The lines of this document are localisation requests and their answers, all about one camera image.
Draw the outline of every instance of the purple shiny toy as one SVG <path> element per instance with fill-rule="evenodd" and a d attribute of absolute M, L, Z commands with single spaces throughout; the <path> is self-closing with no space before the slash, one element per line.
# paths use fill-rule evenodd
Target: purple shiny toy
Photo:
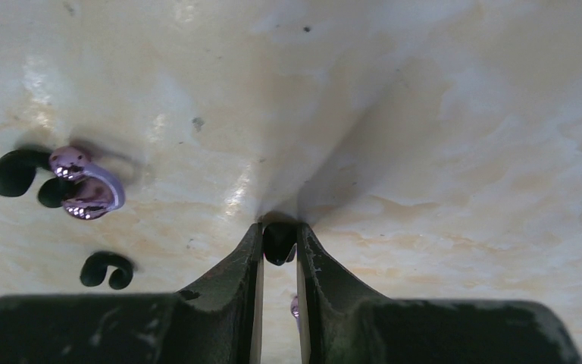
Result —
<path fill-rule="evenodd" d="M 296 324 L 298 325 L 298 331 L 300 331 L 300 303 L 298 302 L 298 296 L 293 297 L 291 301 L 291 315 L 296 318 Z"/>
<path fill-rule="evenodd" d="M 74 193 L 61 201 L 66 212 L 75 218 L 101 218 L 110 211 L 121 209 L 126 202 L 121 182 L 73 146 L 62 146 L 52 152 L 50 168 L 57 177 L 77 182 Z"/>

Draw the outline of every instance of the white marble surface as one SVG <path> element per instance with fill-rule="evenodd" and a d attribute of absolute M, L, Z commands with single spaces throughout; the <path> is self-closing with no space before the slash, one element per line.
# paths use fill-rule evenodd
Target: white marble surface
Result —
<path fill-rule="evenodd" d="M 389 296 L 537 300 L 582 352 L 582 1 L 1 0 L 0 156 L 70 140 L 127 206 L 0 197 L 0 295 L 109 292 L 97 249 L 176 290 L 277 209 Z M 299 362 L 295 268 L 265 277 L 263 362 Z"/>

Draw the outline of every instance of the dark green object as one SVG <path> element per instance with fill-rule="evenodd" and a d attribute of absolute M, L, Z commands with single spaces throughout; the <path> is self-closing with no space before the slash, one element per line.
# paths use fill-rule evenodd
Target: dark green object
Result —
<path fill-rule="evenodd" d="M 256 364 L 261 239 L 261 224 L 253 224 L 180 292 L 2 297 L 0 363 Z"/>
<path fill-rule="evenodd" d="M 296 225 L 273 222 L 264 228 L 262 237 L 264 257 L 269 263 L 282 265 L 292 262 L 296 254 Z"/>
<path fill-rule="evenodd" d="M 62 180 L 61 178 L 55 177 L 51 180 L 47 180 L 41 189 L 39 189 L 39 194 L 36 198 L 39 202 L 50 209 L 56 209 L 61 207 L 62 199 L 75 189 L 76 184 L 67 180 Z"/>
<path fill-rule="evenodd" d="M 28 191 L 36 169 L 50 171 L 49 152 L 32 149 L 18 149 L 0 158 L 0 195 L 19 197 Z"/>
<path fill-rule="evenodd" d="M 392 300 L 329 255 L 307 224 L 297 234 L 302 362 L 582 363 L 561 320 L 540 303 Z"/>
<path fill-rule="evenodd" d="M 79 279 L 86 287 L 96 287 L 103 283 L 108 272 L 108 266 L 115 267 L 108 284 L 114 290 L 123 290 L 133 280 L 133 263 L 113 252 L 97 252 L 92 254 L 81 268 Z"/>

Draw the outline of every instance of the purple object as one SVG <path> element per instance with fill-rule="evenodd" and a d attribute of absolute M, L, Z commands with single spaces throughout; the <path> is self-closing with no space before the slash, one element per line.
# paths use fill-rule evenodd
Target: purple object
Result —
<path fill-rule="evenodd" d="M 101 218 L 121 209 L 126 202 L 124 186 L 117 177 L 92 163 L 73 146 L 62 146 L 50 155 L 50 168 L 57 177 L 77 182 L 77 188 L 61 201 L 66 212 L 82 220 Z"/>
<path fill-rule="evenodd" d="M 296 318 L 298 331 L 300 331 L 300 304 L 298 302 L 298 296 L 293 297 L 293 301 L 291 301 L 291 315 Z"/>

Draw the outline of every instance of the small dark speck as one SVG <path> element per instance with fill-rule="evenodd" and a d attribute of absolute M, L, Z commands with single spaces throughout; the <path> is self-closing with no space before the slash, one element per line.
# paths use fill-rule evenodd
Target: small dark speck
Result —
<path fill-rule="evenodd" d="M 74 8 L 72 7 L 72 5 L 70 5 L 69 2 L 64 2 L 64 8 L 66 8 L 68 14 L 70 14 L 71 17 L 74 16 Z"/>
<path fill-rule="evenodd" d="M 180 295 L 182 295 L 185 300 L 194 300 L 195 298 L 201 296 L 199 292 L 194 292 L 192 290 L 182 290 L 180 291 Z"/>
<path fill-rule="evenodd" d="M 204 120 L 202 118 L 194 118 L 192 124 L 195 126 L 195 130 L 199 133 L 202 131 L 202 126 L 204 125 Z"/>

